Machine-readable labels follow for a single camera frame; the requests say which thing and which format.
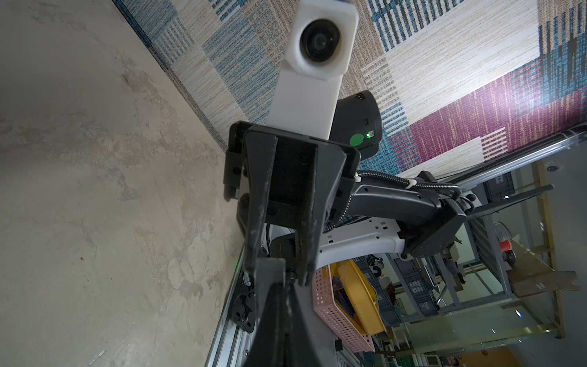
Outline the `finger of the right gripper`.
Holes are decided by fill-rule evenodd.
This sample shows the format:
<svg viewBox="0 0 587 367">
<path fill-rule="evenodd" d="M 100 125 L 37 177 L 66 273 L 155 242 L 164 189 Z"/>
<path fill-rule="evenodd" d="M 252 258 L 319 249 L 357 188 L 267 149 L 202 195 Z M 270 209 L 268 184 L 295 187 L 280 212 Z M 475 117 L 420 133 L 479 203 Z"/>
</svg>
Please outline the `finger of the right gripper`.
<svg viewBox="0 0 587 367">
<path fill-rule="evenodd" d="M 249 173 L 249 214 L 243 269 L 246 273 L 253 274 L 258 258 L 261 231 L 267 215 L 278 139 L 275 135 L 253 131 L 246 135 L 245 143 Z"/>
<path fill-rule="evenodd" d="M 303 194 L 301 220 L 296 231 L 297 276 L 300 286 L 310 284 L 316 270 L 319 238 L 339 185 L 346 154 L 338 145 L 318 145 L 310 159 Z"/>
</svg>

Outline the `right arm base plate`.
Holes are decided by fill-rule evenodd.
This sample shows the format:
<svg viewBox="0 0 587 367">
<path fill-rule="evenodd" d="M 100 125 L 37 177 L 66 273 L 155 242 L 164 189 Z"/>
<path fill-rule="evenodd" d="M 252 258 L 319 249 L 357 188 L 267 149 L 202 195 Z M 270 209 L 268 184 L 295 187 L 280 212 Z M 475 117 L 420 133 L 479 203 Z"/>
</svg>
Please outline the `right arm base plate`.
<svg viewBox="0 0 587 367">
<path fill-rule="evenodd" d="M 246 333 L 255 330 L 256 293 L 253 280 L 243 271 L 238 273 L 234 291 L 230 297 L 229 318 Z"/>
</svg>

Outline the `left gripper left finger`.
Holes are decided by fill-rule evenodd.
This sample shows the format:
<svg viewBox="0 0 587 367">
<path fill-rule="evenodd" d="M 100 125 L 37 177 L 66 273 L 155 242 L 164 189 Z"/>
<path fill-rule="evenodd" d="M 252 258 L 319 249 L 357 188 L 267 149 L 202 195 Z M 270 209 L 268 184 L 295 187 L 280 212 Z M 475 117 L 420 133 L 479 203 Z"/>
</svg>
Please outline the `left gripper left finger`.
<svg viewBox="0 0 587 367">
<path fill-rule="evenodd" d="M 285 301 L 284 285 L 272 284 L 244 367 L 284 366 Z"/>
</svg>

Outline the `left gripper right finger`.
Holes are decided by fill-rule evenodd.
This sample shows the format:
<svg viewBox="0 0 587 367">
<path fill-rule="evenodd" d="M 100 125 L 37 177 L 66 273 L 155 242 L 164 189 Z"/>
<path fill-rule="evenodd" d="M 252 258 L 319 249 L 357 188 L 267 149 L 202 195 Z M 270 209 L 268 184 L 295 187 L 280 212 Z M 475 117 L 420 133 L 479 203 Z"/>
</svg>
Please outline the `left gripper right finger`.
<svg viewBox="0 0 587 367">
<path fill-rule="evenodd" d="M 286 293 L 286 366 L 319 367 L 321 363 L 310 334 L 293 284 Z"/>
</svg>

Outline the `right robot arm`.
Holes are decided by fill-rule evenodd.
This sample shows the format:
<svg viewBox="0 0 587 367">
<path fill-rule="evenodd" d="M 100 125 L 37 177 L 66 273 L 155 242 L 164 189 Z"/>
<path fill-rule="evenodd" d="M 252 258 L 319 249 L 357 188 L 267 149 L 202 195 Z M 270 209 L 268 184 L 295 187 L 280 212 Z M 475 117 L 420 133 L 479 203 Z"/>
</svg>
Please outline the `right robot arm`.
<svg viewBox="0 0 587 367">
<path fill-rule="evenodd" d="M 238 200 L 247 274 L 255 273 L 269 225 L 293 229 L 293 272 L 304 285 L 316 269 L 367 253 L 357 243 L 324 246 L 346 216 L 394 221 L 393 236 L 416 258 L 449 247 L 468 216 L 461 189 L 427 172 L 407 179 L 360 169 L 382 135 L 381 113 L 367 90 L 337 102 L 326 140 L 250 122 L 231 126 L 224 196 Z"/>
</svg>

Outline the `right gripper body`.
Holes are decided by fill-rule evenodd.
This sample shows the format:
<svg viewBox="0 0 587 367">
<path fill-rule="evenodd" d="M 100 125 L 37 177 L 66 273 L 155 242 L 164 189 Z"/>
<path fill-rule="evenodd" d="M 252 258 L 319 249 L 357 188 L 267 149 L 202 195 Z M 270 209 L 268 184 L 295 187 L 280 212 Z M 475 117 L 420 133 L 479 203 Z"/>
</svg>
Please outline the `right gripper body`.
<svg viewBox="0 0 587 367">
<path fill-rule="evenodd" d="M 361 155 L 346 143 L 236 122 L 229 130 L 226 200 L 249 194 L 245 218 L 299 229 L 340 220 Z"/>
</svg>

